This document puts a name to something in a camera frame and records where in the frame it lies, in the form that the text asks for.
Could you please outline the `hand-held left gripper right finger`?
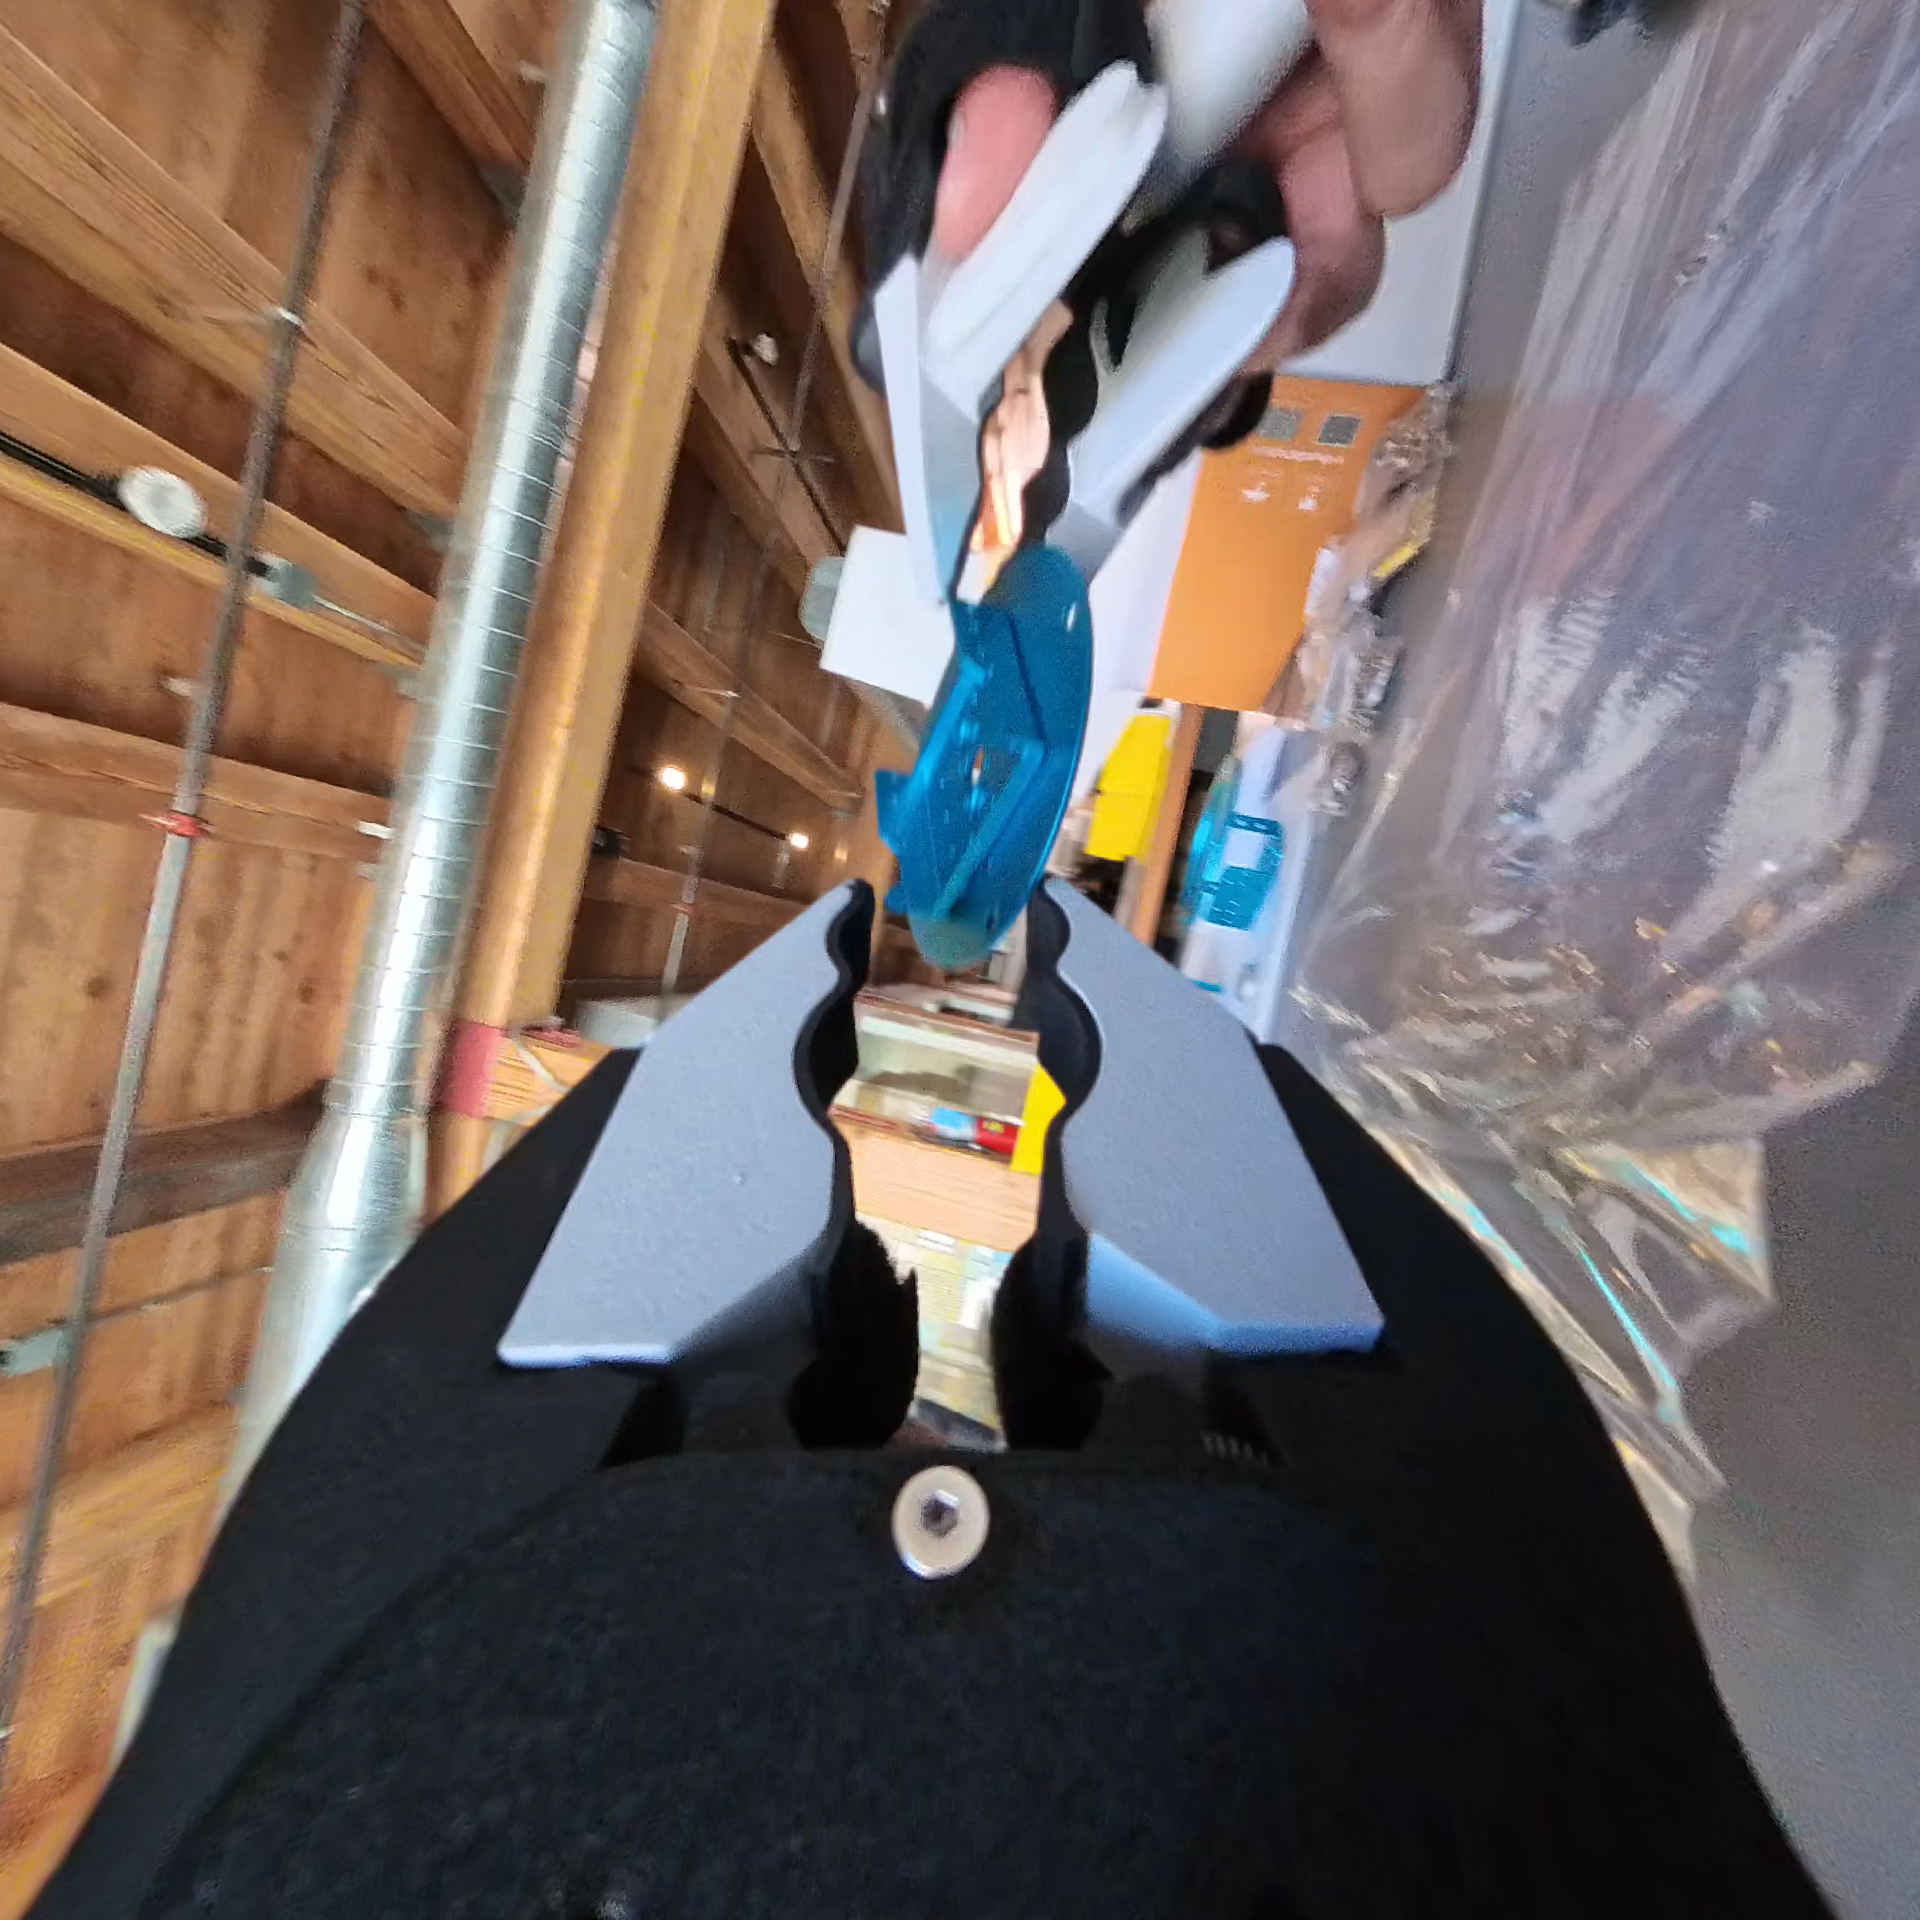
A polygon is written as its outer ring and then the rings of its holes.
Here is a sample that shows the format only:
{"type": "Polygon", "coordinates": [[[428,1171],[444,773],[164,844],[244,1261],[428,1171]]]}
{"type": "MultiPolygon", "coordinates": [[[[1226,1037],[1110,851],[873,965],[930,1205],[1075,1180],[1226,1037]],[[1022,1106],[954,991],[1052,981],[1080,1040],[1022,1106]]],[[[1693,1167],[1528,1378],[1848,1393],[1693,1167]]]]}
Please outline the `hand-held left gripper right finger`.
{"type": "Polygon", "coordinates": [[[1385,1316],[1249,1029],[1070,885],[1029,906],[1045,1232],[1096,1357],[1371,1354],[1385,1316]]]}

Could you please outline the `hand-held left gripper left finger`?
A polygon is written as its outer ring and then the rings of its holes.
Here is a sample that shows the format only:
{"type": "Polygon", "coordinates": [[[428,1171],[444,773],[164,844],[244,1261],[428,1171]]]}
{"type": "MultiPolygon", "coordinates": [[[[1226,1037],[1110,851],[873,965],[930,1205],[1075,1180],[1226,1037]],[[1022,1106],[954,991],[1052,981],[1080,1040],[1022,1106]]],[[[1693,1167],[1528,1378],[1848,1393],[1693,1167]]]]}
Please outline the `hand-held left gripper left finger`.
{"type": "Polygon", "coordinates": [[[637,1050],[497,1345],[516,1371],[805,1367],[856,1224],[829,1117],[857,1064],[876,895],[834,887],[637,1050]]]}

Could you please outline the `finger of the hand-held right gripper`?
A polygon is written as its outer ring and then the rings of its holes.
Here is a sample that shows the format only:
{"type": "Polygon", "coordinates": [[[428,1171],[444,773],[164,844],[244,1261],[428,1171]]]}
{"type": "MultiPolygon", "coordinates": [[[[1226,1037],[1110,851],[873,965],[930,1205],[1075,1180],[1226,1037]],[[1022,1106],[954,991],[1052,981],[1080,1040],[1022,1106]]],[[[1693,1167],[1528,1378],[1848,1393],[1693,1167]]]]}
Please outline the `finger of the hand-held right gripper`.
{"type": "Polygon", "coordinates": [[[1208,236],[1174,236],[1070,338],[1091,412],[1061,441],[1065,493],[1046,544],[1093,581],[1163,474],[1208,435],[1293,283],[1293,244],[1267,239],[1217,261],[1208,236]]]}
{"type": "Polygon", "coordinates": [[[945,258],[901,258],[873,298],[904,530],[918,591],[954,601],[977,529],[980,432],[998,396],[986,283],[945,258]]]}

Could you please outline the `grey desk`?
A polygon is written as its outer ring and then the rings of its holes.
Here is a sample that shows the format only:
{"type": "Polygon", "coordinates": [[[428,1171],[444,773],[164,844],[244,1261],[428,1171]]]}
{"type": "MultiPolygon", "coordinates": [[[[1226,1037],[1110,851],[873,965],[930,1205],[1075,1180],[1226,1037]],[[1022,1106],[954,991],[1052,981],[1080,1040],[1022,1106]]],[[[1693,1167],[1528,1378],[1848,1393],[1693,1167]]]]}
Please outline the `grey desk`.
{"type": "MultiPolygon", "coordinates": [[[[1432,552],[1395,592],[1424,631],[1466,591],[1568,187],[1665,74],[1525,4],[1458,332],[1457,453],[1432,552]]],[[[1776,1306],[1690,1402],[1725,1496],[1696,1519],[1696,1615],[1786,1827],[1840,1915],[1915,1915],[1915,1024],[1865,1090],[1766,1149],[1776,1306]]]]}

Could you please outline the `person's right hand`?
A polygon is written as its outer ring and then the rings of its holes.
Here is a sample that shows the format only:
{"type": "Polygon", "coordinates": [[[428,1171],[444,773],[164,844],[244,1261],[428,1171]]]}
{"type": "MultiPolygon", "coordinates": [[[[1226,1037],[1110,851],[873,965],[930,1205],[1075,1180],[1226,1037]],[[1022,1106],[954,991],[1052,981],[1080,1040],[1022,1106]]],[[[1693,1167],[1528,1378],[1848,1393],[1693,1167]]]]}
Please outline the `person's right hand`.
{"type": "MultiPolygon", "coordinates": [[[[1309,3],[1312,50],[1241,135],[1277,181],[1296,275],[1251,372],[1280,370],[1352,324],[1385,272],[1385,229],[1457,178],[1476,127],[1482,4],[1309,3]]],[[[1032,55],[957,90],[933,202],[948,258],[992,229],[1041,153],[1061,92],[1032,55]]]]}

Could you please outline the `orange and white cardboard box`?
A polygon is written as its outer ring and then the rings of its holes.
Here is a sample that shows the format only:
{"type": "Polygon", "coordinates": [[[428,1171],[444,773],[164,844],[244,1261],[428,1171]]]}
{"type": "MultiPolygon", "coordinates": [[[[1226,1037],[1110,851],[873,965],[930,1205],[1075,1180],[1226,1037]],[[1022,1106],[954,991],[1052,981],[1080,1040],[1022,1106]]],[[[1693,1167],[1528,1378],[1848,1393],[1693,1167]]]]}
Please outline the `orange and white cardboard box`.
{"type": "MultiPolygon", "coordinates": [[[[1306,636],[1324,553],[1432,464],[1438,389],[1280,376],[1254,435],[1203,453],[1140,511],[1091,591],[1096,700],[1089,755],[1146,705],[1259,709],[1306,636]]],[[[965,591],[978,596],[1036,512],[1013,482],[1050,451],[1041,376],[1013,376],[986,440],[988,490],[965,591]]],[[[930,707],[954,650],[921,603],[904,535],[857,525],[833,587],[806,581],[803,627],[822,629],[822,671],[864,693],[930,707]]]]}

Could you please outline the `white foam tray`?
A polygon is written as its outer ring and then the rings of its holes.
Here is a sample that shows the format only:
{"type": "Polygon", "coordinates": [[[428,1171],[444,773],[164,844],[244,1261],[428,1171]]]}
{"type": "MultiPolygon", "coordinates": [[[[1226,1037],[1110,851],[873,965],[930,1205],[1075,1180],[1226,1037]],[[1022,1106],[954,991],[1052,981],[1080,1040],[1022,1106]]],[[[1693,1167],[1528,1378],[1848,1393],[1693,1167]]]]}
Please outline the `white foam tray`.
{"type": "Polygon", "coordinates": [[[1208,787],[1195,828],[1210,809],[1228,807],[1280,820],[1288,834],[1280,885],[1259,928],[1232,933],[1185,925],[1181,890],[1188,856],[1180,875],[1174,968],[1261,1043],[1280,1040],[1284,1024],[1282,997],[1299,961],[1308,883],[1324,823],[1316,807],[1324,773],[1326,740],[1321,736],[1284,727],[1267,716],[1244,716],[1232,753],[1208,787]]]}

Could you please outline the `pile of screw bags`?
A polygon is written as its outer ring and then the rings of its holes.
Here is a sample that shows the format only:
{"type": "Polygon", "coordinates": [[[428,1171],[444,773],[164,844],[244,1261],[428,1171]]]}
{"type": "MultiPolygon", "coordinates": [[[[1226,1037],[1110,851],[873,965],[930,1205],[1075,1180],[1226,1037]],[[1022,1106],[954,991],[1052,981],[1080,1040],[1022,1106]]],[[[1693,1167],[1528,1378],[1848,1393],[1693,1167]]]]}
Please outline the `pile of screw bags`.
{"type": "Polygon", "coordinates": [[[1389,423],[1361,471],[1354,524],[1315,564],[1304,639],[1277,687],[1277,720],[1316,749],[1316,809],[1347,815],[1402,682],[1405,644],[1385,636],[1388,587],[1424,556],[1451,453],[1457,385],[1432,385],[1389,423]]]}

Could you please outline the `yellow plastic bin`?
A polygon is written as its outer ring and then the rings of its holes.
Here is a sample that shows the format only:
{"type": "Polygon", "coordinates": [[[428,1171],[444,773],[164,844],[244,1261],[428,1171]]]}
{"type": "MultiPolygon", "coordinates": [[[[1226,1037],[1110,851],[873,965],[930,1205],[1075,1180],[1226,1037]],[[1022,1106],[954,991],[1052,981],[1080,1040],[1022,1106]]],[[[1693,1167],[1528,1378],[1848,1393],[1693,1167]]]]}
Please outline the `yellow plastic bin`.
{"type": "MultiPolygon", "coordinates": [[[[1172,709],[1163,707],[1139,711],[1128,723],[1098,773],[1093,797],[1076,805],[1070,817],[1080,840],[1070,842],[1072,859],[1064,874],[1080,875],[1091,869],[1100,892],[1108,880],[1123,880],[1123,869],[1146,856],[1162,812],[1174,724],[1172,709]]],[[[1065,1095],[1038,1066],[1024,1095],[1013,1155],[1016,1172],[1041,1178],[1045,1136],[1064,1106],[1065,1095]]]]}

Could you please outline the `clear plastic bag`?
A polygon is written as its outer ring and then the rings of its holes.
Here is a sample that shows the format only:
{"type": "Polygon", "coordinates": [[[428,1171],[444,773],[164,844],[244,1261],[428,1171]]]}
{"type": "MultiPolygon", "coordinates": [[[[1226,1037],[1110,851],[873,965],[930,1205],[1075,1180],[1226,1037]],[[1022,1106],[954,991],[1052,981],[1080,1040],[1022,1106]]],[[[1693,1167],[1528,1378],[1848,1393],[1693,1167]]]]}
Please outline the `clear plastic bag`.
{"type": "Polygon", "coordinates": [[[1684,1530],[1762,1141],[1915,1007],[1917,11],[1693,4],[1662,52],[1552,204],[1293,992],[1684,1530]]]}

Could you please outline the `blue multi-hole box bracket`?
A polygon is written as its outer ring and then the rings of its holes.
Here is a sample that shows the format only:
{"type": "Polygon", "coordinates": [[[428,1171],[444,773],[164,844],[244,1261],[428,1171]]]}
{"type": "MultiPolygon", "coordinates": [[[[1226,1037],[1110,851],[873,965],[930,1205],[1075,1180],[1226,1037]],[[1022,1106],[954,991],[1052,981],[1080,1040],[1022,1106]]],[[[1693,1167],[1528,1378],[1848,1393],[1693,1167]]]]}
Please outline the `blue multi-hole box bracket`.
{"type": "Polygon", "coordinates": [[[1187,859],[1185,925],[1254,933],[1280,885],[1284,848],[1280,820],[1236,807],[1210,809],[1187,859]]]}

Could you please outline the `silver spiral air duct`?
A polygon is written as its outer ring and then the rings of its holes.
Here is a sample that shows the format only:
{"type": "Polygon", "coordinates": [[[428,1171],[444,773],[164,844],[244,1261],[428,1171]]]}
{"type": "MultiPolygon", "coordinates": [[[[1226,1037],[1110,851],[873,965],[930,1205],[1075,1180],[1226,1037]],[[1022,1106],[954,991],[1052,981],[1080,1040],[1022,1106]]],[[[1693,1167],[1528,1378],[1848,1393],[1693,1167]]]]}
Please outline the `silver spiral air duct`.
{"type": "Polygon", "coordinates": [[[659,4],[572,4],[544,88],[342,1050],[285,1197],[221,1511],[420,1227],[448,997],[656,27],[659,4]]]}

